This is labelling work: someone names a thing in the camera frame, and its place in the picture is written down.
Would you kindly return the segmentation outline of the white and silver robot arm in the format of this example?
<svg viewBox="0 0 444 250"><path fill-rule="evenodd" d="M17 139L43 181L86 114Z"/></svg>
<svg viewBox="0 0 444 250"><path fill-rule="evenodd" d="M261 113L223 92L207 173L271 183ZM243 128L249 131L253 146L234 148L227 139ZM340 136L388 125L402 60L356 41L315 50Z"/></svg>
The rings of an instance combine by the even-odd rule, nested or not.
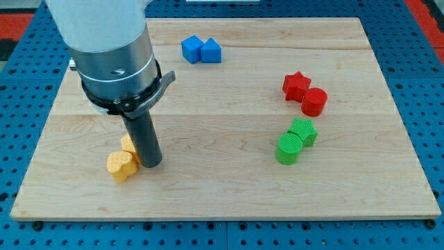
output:
<svg viewBox="0 0 444 250"><path fill-rule="evenodd" d="M151 0L46 0L82 88L102 113L136 119L160 100L174 72L161 74L145 8Z"/></svg>

